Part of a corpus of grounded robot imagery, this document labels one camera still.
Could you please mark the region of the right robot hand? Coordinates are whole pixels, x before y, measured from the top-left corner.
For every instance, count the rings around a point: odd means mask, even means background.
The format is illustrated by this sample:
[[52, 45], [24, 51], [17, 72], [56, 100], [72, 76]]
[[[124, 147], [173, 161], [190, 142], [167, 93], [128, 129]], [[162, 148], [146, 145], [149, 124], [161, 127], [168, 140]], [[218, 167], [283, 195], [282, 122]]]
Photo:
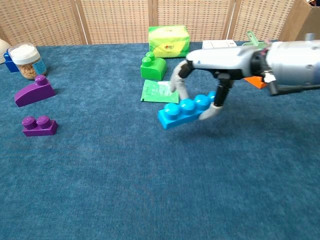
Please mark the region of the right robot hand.
[[170, 77], [170, 91], [178, 91], [180, 99], [188, 99], [185, 79], [194, 70], [212, 73], [219, 80], [216, 95], [209, 108], [201, 113], [199, 120], [216, 116], [223, 108], [229, 90], [235, 80], [253, 75], [251, 61], [257, 50], [252, 46], [220, 47], [198, 49], [189, 52], [173, 70]]

